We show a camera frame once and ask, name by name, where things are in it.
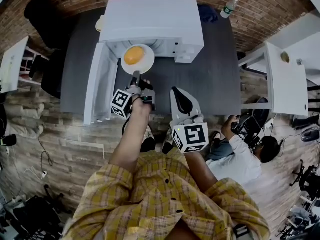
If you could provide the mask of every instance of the white microwave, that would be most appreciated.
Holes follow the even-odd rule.
[[[111,118],[119,58],[127,48],[145,44],[156,57],[192,63],[204,47],[197,0],[110,0],[93,56],[84,124]]]

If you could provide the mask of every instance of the white cube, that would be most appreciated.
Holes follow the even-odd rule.
[[[130,93],[118,89],[115,92],[111,101],[111,107],[113,112],[124,119],[128,119],[127,115],[130,110],[128,102],[130,99]]]
[[[181,153],[201,151],[209,144],[208,124],[176,125],[172,137]]]

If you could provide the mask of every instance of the table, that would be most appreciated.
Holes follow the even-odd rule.
[[[308,87],[303,64],[288,54],[290,62],[281,59],[282,49],[265,42],[259,49],[239,60],[239,67],[259,62],[266,67],[268,103],[243,104],[242,109],[271,110],[273,113],[308,116]]]
[[[83,114],[92,58],[99,32],[95,25],[105,8],[84,12],[71,35],[61,86],[62,112]],[[236,43],[228,19],[219,15],[215,23],[202,23],[204,48],[193,63],[175,63],[157,57],[150,71],[142,75],[155,90],[156,114],[170,115],[170,89],[184,89],[194,96],[205,115],[239,115],[241,112],[240,71]],[[131,76],[118,63],[115,90],[128,85]]]
[[[7,93],[11,91],[15,91],[18,89],[18,82],[23,81],[35,85],[41,85],[40,82],[32,81],[29,79],[25,79],[20,77],[20,75],[28,75],[29,71],[27,71],[27,63],[28,61],[33,61],[37,55],[42,56],[46,60],[49,60],[47,57],[41,55],[40,53],[30,49],[28,44],[29,36],[25,37],[21,41],[17,42],[14,46],[12,46],[9,50],[7,50],[2,59],[1,69],[0,69],[0,80],[2,90],[0,93]],[[26,66],[23,67],[21,65],[22,61],[26,61]]]

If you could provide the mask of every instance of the bottle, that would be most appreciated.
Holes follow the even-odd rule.
[[[238,1],[239,0],[232,0],[228,2],[220,13],[221,17],[225,19],[228,18],[230,14],[236,9]]]

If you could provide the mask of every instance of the plaid shirt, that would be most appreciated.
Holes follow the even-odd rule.
[[[108,240],[165,239],[179,220],[200,239],[232,240],[236,224],[269,239],[266,220],[238,183],[225,178],[200,192],[176,151],[140,154],[134,174],[111,164],[93,174],[64,239],[91,240],[101,230]]]

